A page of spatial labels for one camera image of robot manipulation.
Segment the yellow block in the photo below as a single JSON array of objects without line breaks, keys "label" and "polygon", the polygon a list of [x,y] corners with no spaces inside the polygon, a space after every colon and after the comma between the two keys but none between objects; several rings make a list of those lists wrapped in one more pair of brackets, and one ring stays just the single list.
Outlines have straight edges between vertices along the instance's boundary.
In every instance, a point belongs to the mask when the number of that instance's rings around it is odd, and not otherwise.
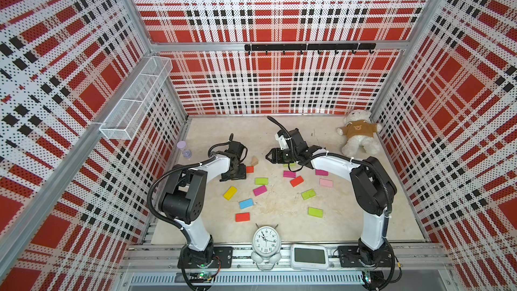
[{"label": "yellow block", "polygon": [[234,186],[230,186],[230,187],[229,187],[229,189],[228,189],[228,191],[226,191],[226,192],[224,193],[224,196],[223,196],[223,197],[224,197],[226,200],[230,200],[236,192],[237,192],[237,188],[236,188],[236,187],[234,187]]}]

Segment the vent grille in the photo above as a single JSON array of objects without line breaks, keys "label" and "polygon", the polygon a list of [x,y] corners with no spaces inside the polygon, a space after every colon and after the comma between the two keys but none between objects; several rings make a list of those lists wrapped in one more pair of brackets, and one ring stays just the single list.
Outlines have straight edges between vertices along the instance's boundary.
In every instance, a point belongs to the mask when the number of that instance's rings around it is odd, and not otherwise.
[{"label": "vent grille", "polygon": [[[132,285],[178,285],[184,284],[180,273],[137,273]],[[363,284],[361,271],[339,272],[221,272],[214,285],[336,285]]]}]

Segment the blue block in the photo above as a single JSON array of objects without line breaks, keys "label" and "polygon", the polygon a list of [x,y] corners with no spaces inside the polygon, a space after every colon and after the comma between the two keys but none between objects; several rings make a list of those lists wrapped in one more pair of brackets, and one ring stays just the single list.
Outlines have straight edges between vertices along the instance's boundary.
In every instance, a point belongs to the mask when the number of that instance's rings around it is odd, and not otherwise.
[{"label": "blue block", "polygon": [[241,209],[251,207],[251,206],[253,206],[253,200],[252,199],[248,199],[248,200],[241,201],[239,203],[239,205],[240,205]]}]

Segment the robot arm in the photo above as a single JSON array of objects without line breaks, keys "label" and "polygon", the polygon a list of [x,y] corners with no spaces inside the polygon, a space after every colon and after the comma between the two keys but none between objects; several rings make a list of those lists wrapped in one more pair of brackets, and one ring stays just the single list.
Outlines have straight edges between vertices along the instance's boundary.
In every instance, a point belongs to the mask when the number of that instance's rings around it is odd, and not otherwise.
[{"label": "robot arm", "polygon": [[[222,145],[229,147],[224,152],[211,153],[213,147]],[[246,178],[246,168],[240,160],[246,147],[233,141],[233,134],[228,143],[215,146],[209,150],[213,158],[209,162],[190,168],[175,165],[157,198],[158,210],[165,213],[169,220],[177,223],[175,226],[181,230],[187,240],[189,256],[198,265],[210,263],[214,253],[212,236],[206,231],[200,217],[205,200],[206,183],[218,175],[221,175],[221,181]],[[179,189],[185,186],[188,186],[187,191]]]},{"label": "robot arm", "polygon": [[[314,152],[314,155],[322,153],[328,151],[321,149]],[[369,157],[365,161],[378,170],[388,186],[390,196],[394,196],[397,188],[378,159]],[[357,203],[363,209],[363,227],[359,239],[361,261],[367,266],[374,265],[378,261],[376,251],[384,244],[389,220],[389,214],[386,212],[387,201],[381,191],[379,178],[365,166],[333,156],[320,156],[311,160],[311,164],[314,169],[333,173],[352,182]]]},{"label": "robot arm", "polygon": [[280,148],[271,149],[266,156],[267,160],[283,164],[296,162],[302,166],[331,172],[352,182],[357,203],[363,209],[363,230],[359,239],[361,262],[365,266],[374,266],[380,261],[380,249],[388,229],[388,203],[391,204],[397,193],[397,188],[379,160],[369,157],[364,162],[352,163],[341,155],[329,155],[329,151],[320,146],[308,147],[298,129],[288,132],[272,117],[268,119],[278,125],[281,131],[275,135]]}]

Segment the wall panel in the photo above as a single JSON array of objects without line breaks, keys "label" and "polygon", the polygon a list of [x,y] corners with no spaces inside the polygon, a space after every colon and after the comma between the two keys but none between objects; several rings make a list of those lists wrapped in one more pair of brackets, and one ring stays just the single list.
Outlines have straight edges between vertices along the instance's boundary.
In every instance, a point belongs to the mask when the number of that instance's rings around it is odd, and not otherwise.
[{"label": "wall panel", "polygon": [[516,288],[517,0],[443,0],[377,120],[464,286]]},{"label": "wall panel", "polygon": [[0,236],[142,56],[119,0],[0,0]]},{"label": "wall panel", "polygon": [[171,57],[187,113],[348,113],[370,108],[397,50],[191,52]]},{"label": "wall panel", "polygon": [[161,89],[135,139],[101,139],[0,290],[110,289],[127,246],[145,235],[147,191],[180,125]]},{"label": "wall panel", "polygon": [[152,41],[404,40],[427,0],[134,0]]}]

